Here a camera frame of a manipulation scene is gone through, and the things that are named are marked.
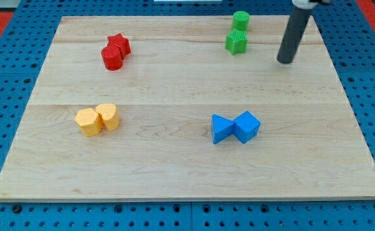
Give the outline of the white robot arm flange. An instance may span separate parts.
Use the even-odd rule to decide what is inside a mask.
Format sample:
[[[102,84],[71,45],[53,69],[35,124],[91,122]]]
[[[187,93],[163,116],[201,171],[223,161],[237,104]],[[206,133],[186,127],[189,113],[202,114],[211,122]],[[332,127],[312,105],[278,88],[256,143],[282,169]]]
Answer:
[[[333,0],[292,0],[294,6],[302,10],[312,10],[318,4],[329,5]]]

